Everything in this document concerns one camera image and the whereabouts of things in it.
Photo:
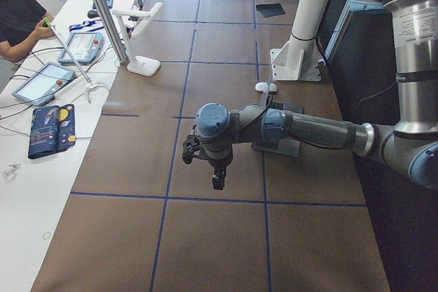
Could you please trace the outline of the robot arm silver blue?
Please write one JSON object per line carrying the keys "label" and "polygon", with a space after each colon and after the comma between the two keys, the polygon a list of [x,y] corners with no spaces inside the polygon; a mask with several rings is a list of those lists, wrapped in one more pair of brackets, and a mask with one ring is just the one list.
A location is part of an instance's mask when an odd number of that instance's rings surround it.
{"label": "robot arm silver blue", "polygon": [[370,157],[429,189],[437,188],[437,0],[351,0],[354,8],[392,15],[400,119],[393,126],[329,120],[267,105],[229,111],[203,105],[183,143],[185,163],[214,168],[215,189],[224,187],[234,144],[294,138],[318,147]]}

